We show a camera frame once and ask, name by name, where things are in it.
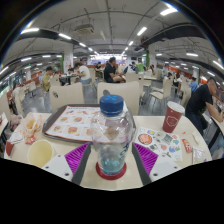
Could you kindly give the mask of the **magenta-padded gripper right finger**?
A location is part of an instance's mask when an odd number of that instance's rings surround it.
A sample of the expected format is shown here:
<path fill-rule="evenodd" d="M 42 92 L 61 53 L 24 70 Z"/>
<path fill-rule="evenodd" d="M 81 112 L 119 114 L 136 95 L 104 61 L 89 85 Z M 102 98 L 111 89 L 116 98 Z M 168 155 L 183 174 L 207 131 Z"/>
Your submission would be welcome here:
<path fill-rule="evenodd" d="M 134 155 L 143 185 L 150 184 L 181 169 L 166 154 L 157 155 L 150 149 L 137 143 L 132 144 L 132 154 Z"/>

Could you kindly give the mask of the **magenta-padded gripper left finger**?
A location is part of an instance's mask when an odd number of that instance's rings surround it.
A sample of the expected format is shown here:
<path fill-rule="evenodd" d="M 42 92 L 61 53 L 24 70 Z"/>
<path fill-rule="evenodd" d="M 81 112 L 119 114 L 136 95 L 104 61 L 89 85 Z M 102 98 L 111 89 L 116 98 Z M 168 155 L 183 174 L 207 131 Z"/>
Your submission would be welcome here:
<path fill-rule="evenodd" d="M 86 143 L 66 155 L 57 154 L 42 169 L 79 185 L 90 153 L 91 144 Z"/>

